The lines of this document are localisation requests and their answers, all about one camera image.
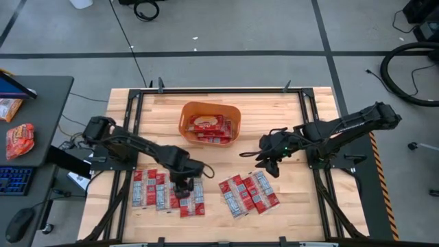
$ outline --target monitor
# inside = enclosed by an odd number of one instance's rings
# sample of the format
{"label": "monitor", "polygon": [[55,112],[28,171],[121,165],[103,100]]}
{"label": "monitor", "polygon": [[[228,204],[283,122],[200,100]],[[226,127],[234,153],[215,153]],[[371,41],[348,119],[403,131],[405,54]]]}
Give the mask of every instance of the monitor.
{"label": "monitor", "polygon": [[36,94],[0,71],[0,98],[35,99]]}

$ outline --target wooden tabletop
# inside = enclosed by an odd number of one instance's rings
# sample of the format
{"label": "wooden tabletop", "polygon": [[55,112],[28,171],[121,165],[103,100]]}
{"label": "wooden tabletop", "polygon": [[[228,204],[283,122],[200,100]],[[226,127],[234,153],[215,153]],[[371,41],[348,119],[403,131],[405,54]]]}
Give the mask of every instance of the wooden tabletop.
{"label": "wooden tabletop", "polygon": [[[330,87],[313,88],[319,116],[322,120],[338,118],[334,96]],[[129,89],[113,89],[106,115],[118,125],[123,124]],[[229,148],[193,145],[178,132],[182,107],[190,101],[211,102],[238,107],[241,111],[241,134]],[[273,128],[302,124],[298,97],[294,94],[190,94],[146,95],[143,99],[139,135],[161,145],[177,145],[191,154],[191,158],[208,163],[215,170],[215,177],[202,177],[206,215],[180,218],[178,212],[157,213],[154,207],[132,210],[130,198],[126,215],[123,242],[276,242],[279,236],[288,241],[324,240],[316,188],[311,170],[307,166],[304,151],[284,159],[279,168],[281,175],[273,178],[265,173],[280,207],[265,215],[252,213],[234,220],[227,205],[221,200],[218,183],[235,174],[245,175],[254,171],[254,157],[239,157],[241,152],[257,151],[259,138]],[[154,160],[139,155],[138,169],[157,167]],[[78,239],[86,237],[98,223],[108,207],[114,172],[104,172],[96,178],[88,190],[84,215]],[[348,219],[363,234],[368,234],[355,179],[340,170],[333,169],[333,182],[338,204]],[[335,227],[327,206],[331,232]],[[115,236],[119,213],[113,218],[112,237]]]}

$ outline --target black metal frame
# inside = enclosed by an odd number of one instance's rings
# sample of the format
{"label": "black metal frame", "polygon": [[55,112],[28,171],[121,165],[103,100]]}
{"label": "black metal frame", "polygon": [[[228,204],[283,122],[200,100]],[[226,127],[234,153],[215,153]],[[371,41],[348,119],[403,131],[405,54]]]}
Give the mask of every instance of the black metal frame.
{"label": "black metal frame", "polygon": [[[164,88],[164,84],[159,84],[158,89],[130,89],[130,92],[128,94],[128,103],[127,108],[125,112],[125,119],[123,123],[123,127],[127,130],[128,125],[130,124],[130,115],[131,115],[131,109],[133,105],[133,101],[135,98],[137,98],[137,109],[136,109],[136,116],[134,118],[134,128],[133,133],[138,134],[139,133],[139,125],[141,120],[141,111],[142,111],[142,103],[143,103],[143,97],[148,94],[198,94],[198,93],[295,93],[297,94],[300,102],[300,108],[302,111],[302,118],[305,123],[309,122],[308,117],[308,111],[307,106],[305,103],[305,98],[309,98],[310,106],[311,106],[311,112],[313,116],[313,120],[318,120],[318,111],[317,111],[317,105],[316,101],[314,99],[314,93],[312,88],[296,88],[296,89],[290,89],[288,87],[285,88],[228,88],[228,89],[219,89],[219,88],[204,88],[204,89],[167,89]],[[316,191],[317,191],[317,197],[318,197],[318,204],[319,204],[319,210],[320,215],[322,218],[322,227],[324,231],[324,237],[325,239],[329,239],[331,237],[331,232],[329,228],[329,221],[328,221],[328,214],[327,214],[327,208],[325,206],[325,200],[324,196],[322,196],[321,193],[319,193],[319,190],[317,189],[319,184],[321,183],[321,177],[319,169],[313,168],[312,169],[315,184],[316,184]],[[337,199],[335,197],[335,190],[333,186],[332,181],[332,175],[330,169],[325,169],[324,171],[326,180],[327,180],[327,187],[329,190],[329,195],[333,202],[337,203]],[[126,173],[126,179],[131,179],[132,172],[129,171]],[[109,205],[112,204],[114,201],[114,198],[118,191],[119,186],[119,177],[120,177],[120,171],[115,172],[115,178],[113,179],[112,189],[111,189],[111,195],[110,195],[110,202]],[[125,219],[126,219],[126,207],[128,202],[128,194],[129,189],[126,192],[126,195],[124,199],[121,202],[121,211],[119,216],[119,222],[117,225],[117,240],[122,241],[123,239],[123,229],[125,226]],[[343,227],[339,220],[339,218],[336,216],[334,212],[334,219],[335,219],[335,226],[337,229],[337,236],[338,237],[344,237]],[[109,239],[110,237],[110,230],[112,227],[112,221],[110,220],[107,223],[107,226],[104,230],[104,239]],[[164,242],[164,238],[162,240],[158,241],[157,244],[155,243],[148,243],[152,246],[163,246],[163,244],[160,245],[160,242]],[[206,243],[175,243],[177,246],[206,246]],[[298,242],[287,242],[285,237],[280,237],[279,242],[234,242],[234,246],[297,246]]]}

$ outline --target gray floor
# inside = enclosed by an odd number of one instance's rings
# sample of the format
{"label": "gray floor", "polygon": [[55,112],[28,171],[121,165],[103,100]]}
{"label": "gray floor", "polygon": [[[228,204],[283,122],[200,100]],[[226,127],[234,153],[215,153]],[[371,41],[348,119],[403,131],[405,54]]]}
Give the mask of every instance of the gray floor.
{"label": "gray floor", "polygon": [[[391,26],[393,14],[406,0],[318,0],[333,51],[387,51],[414,42]],[[0,32],[19,0],[5,0],[0,8]],[[311,0],[169,0],[159,2],[156,21],[138,21],[132,10],[115,2],[115,9],[136,52],[149,51],[323,51]],[[409,29],[403,15],[396,24]],[[129,52],[107,1],[95,0],[76,10],[67,0],[27,0],[1,54],[83,54]],[[427,195],[439,188],[438,152],[410,152],[411,141],[439,145],[435,108],[420,108],[387,93],[365,70],[379,72],[382,57],[334,57],[346,100],[353,112],[375,101],[391,104],[403,121],[396,130],[376,132],[396,223],[403,240],[439,243],[439,199]],[[161,76],[166,86],[333,86],[324,56],[203,56],[142,57],[139,66],[147,81]],[[407,91],[413,90],[410,71],[428,65],[424,57],[400,57],[390,65],[391,76]],[[72,75],[72,91],[108,99],[115,87],[141,87],[132,58],[0,59],[0,67],[21,75]],[[436,67],[415,73],[420,97],[437,99]],[[86,124],[103,115],[106,105],[71,96],[64,114]],[[62,119],[69,133],[83,127]],[[56,133],[54,144],[66,137]],[[75,241],[83,202],[55,202],[49,220],[50,235],[38,234],[34,246]]]}

